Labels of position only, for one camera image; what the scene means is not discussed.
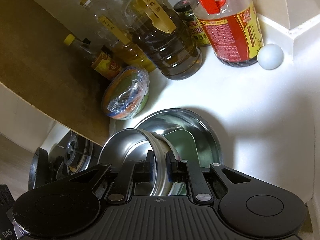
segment floor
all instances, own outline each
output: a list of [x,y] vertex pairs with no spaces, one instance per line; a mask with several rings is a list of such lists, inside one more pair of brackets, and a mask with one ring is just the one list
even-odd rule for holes
[[16,200],[28,190],[32,152],[0,134],[0,184],[6,184]]

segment metal bowl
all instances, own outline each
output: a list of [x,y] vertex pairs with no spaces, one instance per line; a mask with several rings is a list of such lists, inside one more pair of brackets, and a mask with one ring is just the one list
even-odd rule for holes
[[[206,120],[192,111],[182,108],[161,110],[143,119],[135,128],[163,135],[177,149],[182,159],[193,155],[195,160],[197,155],[201,167],[209,168],[211,163],[223,164],[216,133]],[[186,143],[194,143],[196,151],[190,152],[194,147],[187,147]]]
[[110,163],[121,167],[130,160],[145,160],[148,151],[155,155],[153,182],[140,183],[135,187],[135,195],[178,195],[181,183],[170,183],[166,171],[165,155],[172,150],[176,158],[177,151],[164,137],[141,129],[124,129],[114,134],[105,143],[98,163]]

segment bowl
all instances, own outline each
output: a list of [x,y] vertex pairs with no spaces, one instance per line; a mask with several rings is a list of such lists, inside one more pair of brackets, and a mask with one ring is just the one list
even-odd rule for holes
[[165,156],[172,150],[179,159],[173,145],[163,136],[142,129],[124,129],[105,143],[98,163],[110,163],[112,167],[121,167],[130,160],[145,160],[149,150],[154,152],[153,182],[137,183],[135,195],[178,195],[183,187],[181,183],[170,183],[166,170]]
[[116,120],[134,117],[148,100],[149,76],[145,69],[130,66],[114,78],[106,89],[101,109]]
[[164,136],[182,159],[198,160],[201,167],[209,168],[211,163],[223,164],[216,133],[206,120],[192,111],[182,108],[161,110],[144,118],[135,128]]

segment kitchen counter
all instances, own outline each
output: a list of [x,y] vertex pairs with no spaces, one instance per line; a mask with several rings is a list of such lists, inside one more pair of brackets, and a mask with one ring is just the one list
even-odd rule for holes
[[202,52],[204,64],[190,78],[172,81],[157,69],[150,73],[145,108],[133,119],[116,121],[116,130],[132,128],[162,109],[189,109],[216,132],[225,165],[310,200],[315,129],[305,68],[289,56],[272,71],[258,64],[233,68],[222,64],[211,47]]

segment cabinet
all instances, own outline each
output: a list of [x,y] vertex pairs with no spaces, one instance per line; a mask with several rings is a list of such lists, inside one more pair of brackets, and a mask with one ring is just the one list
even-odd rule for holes
[[108,81],[69,53],[70,33],[33,0],[0,0],[0,82],[33,107],[102,145]]

